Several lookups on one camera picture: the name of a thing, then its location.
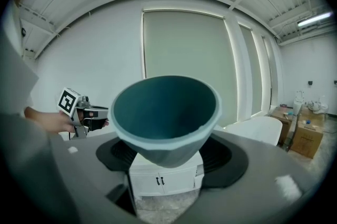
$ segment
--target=white cabinet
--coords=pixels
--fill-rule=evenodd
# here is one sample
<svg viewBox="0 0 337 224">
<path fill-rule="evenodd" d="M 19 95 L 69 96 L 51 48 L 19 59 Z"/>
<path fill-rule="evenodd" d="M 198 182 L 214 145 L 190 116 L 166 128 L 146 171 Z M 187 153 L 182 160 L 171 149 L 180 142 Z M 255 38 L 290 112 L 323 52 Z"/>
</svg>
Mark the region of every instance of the white cabinet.
<svg viewBox="0 0 337 224">
<path fill-rule="evenodd" d="M 165 194 L 171 195 L 192 190 L 194 188 L 195 173 L 196 167 L 160 172 L 159 176 Z"/>
<path fill-rule="evenodd" d="M 157 172 L 130 174 L 130 179 L 136 196 L 159 196 L 164 194 L 161 179 Z"/>
</svg>

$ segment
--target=window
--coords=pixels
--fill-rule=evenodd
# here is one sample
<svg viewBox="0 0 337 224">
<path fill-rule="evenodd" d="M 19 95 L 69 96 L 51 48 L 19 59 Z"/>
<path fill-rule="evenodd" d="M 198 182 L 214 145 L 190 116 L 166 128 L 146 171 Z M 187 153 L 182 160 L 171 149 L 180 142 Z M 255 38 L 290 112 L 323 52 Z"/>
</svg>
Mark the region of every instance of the window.
<svg viewBox="0 0 337 224">
<path fill-rule="evenodd" d="M 153 11 L 144 13 L 143 25 L 146 77 L 185 75 L 205 81 L 222 98 L 223 117 L 218 124 L 236 122 L 235 63 L 224 20 L 191 12 Z"/>
<path fill-rule="evenodd" d="M 241 25 L 240 29 L 242 31 L 243 38 L 247 46 L 249 60 L 251 64 L 252 84 L 253 84 L 252 115 L 255 115 L 256 113 L 261 111 L 262 106 L 262 78 L 261 78 L 259 56 L 257 54 L 252 31 Z"/>
</svg>

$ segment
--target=person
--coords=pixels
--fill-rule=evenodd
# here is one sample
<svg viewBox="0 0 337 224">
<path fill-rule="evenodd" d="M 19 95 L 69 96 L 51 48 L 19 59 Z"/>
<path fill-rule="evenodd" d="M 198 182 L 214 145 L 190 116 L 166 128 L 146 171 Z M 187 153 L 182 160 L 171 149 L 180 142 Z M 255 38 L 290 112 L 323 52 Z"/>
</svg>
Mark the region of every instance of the person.
<svg viewBox="0 0 337 224">
<path fill-rule="evenodd" d="M 18 4 L 21 0 L 10 0 L 7 4 L 7 8 L 3 14 L 2 19 L 2 30 L 4 31 L 6 37 L 9 40 L 9 43 L 15 49 L 15 51 L 23 56 L 23 47 L 22 47 L 22 27 L 19 20 L 19 8 Z M 26 105 L 23 107 L 23 112 L 20 114 L 24 115 L 27 119 L 33 120 L 38 125 L 40 125 L 46 132 L 58 134 L 60 132 L 66 131 L 69 133 L 74 133 L 74 126 L 72 124 L 71 119 L 68 115 L 63 113 L 62 111 L 58 113 L 44 113 L 41 111 L 37 111 L 31 107 L 32 102 L 30 101 L 30 97 L 26 102 Z M 79 112 L 79 118 L 83 119 L 83 112 Z"/>
</svg>

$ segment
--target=bowl rim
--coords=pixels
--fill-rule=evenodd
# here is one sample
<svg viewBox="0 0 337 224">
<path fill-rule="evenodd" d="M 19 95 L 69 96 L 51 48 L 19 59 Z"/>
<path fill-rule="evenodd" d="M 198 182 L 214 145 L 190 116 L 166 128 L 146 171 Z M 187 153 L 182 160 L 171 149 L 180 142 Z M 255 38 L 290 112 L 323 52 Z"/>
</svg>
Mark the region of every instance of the bowl rim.
<svg viewBox="0 0 337 224">
<path fill-rule="evenodd" d="M 201 125 L 197 130 L 195 130 L 195 131 L 193 131 L 189 134 L 186 134 L 182 137 L 155 140 L 155 139 L 148 139 L 148 138 L 139 137 L 139 136 L 136 136 L 132 133 L 129 133 L 122 126 L 119 125 L 119 123 L 117 122 L 114 114 L 112 113 L 112 108 L 114 107 L 116 100 L 119 98 L 119 96 L 123 92 L 125 92 L 127 89 L 134 86 L 135 84 L 141 83 L 141 82 L 143 82 L 145 80 L 149 80 L 149 79 L 156 79 L 158 77 L 185 77 L 185 78 L 197 80 L 198 82 L 200 82 L 202 84 L 205 84 L 213 92 L 214 97 L 215 97 L 215 109 L 214 109 L 213 115 L 209 118 L 209 120 L 204 125 Z M 220 103 L 221 103 L 221 97 L 218 94 L 218 92 L 211 85 L 209 85 L 208 83 L 206 83 L 206 82 L 204 82 L 200 79 L 196 79 L 196 78 L 190 77 L 190 76 L 183 76 L 183 75 L 161 75 L 161 76 L 155 76 L 155 77 L 150 77 L 150 78 L 145 78 L 145 79 L 139 80 L 139 81 L 129 85 L 128 87 L 124 88 L 115 97 L 114 101 L 110 105 L 109 110 L 108 110 L 108 119 L 109 119 L 109 122 L 112 125 L 112 127 L 117 132 L 117 135 L 119 136 L 119 138 L 121 140 L 125 141 L 125 142 L 129 142 L 130 144 L 132 144 L 134 146 L 138 146 L 138 147 L 141 147 L 141 148 L 146 149 L 146 150 L 172 150 L 172 149 L 180 148 L 180 147 L 185 146 L 187 144 L 191 144 L 193 142 L 202 140 L 207 135 L 210 135 L 211 130 L 214 128 L 217 121 L 219 120 L 219 118 L 222 115 L 222 107 L 221 107 Z"/>
</svg>

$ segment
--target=white wall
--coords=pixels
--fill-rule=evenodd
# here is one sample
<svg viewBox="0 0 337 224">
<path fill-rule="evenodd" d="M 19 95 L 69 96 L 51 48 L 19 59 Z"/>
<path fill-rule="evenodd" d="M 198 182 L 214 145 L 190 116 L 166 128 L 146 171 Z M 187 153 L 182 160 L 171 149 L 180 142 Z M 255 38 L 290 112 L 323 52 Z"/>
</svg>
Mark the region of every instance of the white wall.
<svg viewBox="0 0 337 224">
<path fill-rule="evenodd" d="M 82 17 L 63 31 L 38 59 L 36 72 L 39 81 L 32 91 L 34 108 L 56 111 L 56 100 L 63 87 L 88 95 L 94 105 L 109 106 L 122 89 L 142 79 L 142 8 L 153 1 L 179 1 L 187 6 L 196 4 L 227 10 L 224 4 L 212 0 L 119 0 L 93 10 L 91 16 Z M 270 45 L 276 51 L 275 58 L 280 65 L 279 48 L 271 35 L 248 16 L 235 15 L 254 24 L 271 40 Z M 282 73 L 278 71 L 275 75 L 279 76 L 276 80 L 280 92 L 283 88 Z M 110 127 L 105 127 L 93 134 L 110 131 Z"/>
<path fill-rule="evenodd" d="M 305 101 L 325 95 L 328 113 L 337 115 L 337 35 L 304 40 L 281 47 L 285 103 L 293 106 L 297 90 Z"/>
</svg>

